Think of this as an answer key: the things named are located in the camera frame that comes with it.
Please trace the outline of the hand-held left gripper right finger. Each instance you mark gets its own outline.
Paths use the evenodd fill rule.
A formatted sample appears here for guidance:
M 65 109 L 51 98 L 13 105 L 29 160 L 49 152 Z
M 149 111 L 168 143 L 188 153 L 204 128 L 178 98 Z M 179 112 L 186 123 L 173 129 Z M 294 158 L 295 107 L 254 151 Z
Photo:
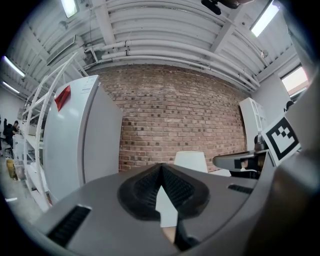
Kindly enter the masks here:
M 244 256 L 272 185 L 276 167 L 266 155 L 258 180 L 226 177 L 177 167 L 203 182 L 210 193 L 202 213 L 181 221 L 185 235 L 196 241 L 178 256 Z

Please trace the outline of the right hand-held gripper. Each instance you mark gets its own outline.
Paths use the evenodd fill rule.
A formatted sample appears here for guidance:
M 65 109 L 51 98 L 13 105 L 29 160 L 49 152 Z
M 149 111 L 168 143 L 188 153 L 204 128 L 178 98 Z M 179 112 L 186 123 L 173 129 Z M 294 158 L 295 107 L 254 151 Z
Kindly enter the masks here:
M 226 170 L 261 172 L 267 154 L 278 167 L 300 149 L 298 138 L 284 114 L 254 138 L 253 152 L 215 156 L 214 166 Z

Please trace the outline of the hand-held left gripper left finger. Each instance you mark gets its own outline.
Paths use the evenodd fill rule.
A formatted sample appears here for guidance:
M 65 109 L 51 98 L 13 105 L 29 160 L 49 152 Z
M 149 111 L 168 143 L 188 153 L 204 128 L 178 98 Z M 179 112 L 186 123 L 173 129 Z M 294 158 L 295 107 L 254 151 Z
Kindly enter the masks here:
M 167 181 L 178 182 L 179 171 L 160 163 L 90 181 L 42 216 L 42 233 L 59 255 L 177 256 L 156 200 Z

